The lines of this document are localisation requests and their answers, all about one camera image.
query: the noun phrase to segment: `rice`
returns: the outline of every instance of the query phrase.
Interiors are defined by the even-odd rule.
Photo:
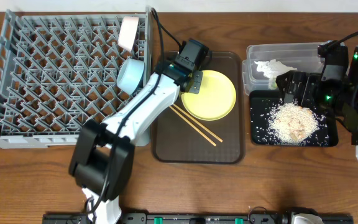
[[[319,129],[316,115],[293,103],[272,108],[268,123],[269,132],[289,144],[299,144]]]

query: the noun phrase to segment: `light blue cup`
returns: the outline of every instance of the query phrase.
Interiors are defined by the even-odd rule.
[[[133,94],[142,80],[143,71],[143,61],[132,58],[127,59],[118,73],[118,88],[126,92],[128,95]]]

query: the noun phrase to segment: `gray dish rack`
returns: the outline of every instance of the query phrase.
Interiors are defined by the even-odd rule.
[[[134,48],[117,44],[124,16],[139,17]],[[149,10],[141,14],[17,17],[7,11],[0,38],[0,147],[75,144],[89,119],[102,122],[134,95],[116,85],[127,58],[150,76]]]

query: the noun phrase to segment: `black tray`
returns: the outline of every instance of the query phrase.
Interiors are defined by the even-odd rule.
[[[252,91],[249,95],[249,104],[252,141],[255,144],[276,145],[277,143],[274,140],[270,140],[270,134],[266,132],[269,126],[268,120],[265,119],[265,116],[260,115],[269,113],[273,104],[283,104],[283,101],[280,101],[280,93],[278,91],[265,90]],[[311,137],[306,139],[309,142],[306,142],[304,146],[336,146],[338,144],[338,133],[335,117],[317,107],[312,101],[308,105],[308,108],[318,116],[323,114],[326,117],[324,120],[318,121],[319,124],[326,124],[326,127],[320,126]]]
[[[170,52],[169,55],[176,55],[176,52]],[[167,108],[158,116],[153,125],[152,135],[153,155],[162,162],[235,164],[244,157],[246,135],[244,133],[244,86],[242,84],[241,60],[232,52],[213,52],[211,62],[204,69],[225,74],[236,89],[236,103],[228,115],[216,121],[198,120],[223,139],[223,142],[219,142],[203,131],[216,143],[216,147],[214,147],[171,109]],[[180,98],[175,104],[186,111]]]

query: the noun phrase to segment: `white cup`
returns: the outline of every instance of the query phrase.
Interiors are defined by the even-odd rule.
[[[131,52],[134,47],[138,23],[139,18],[136,16],[126,16],[123,18],[118,36],[118,46]]]
[[[117,86],[128,95],[133,94],[142,79],[144,62],[141,60],[127,59],[121,66],[117,77]]]

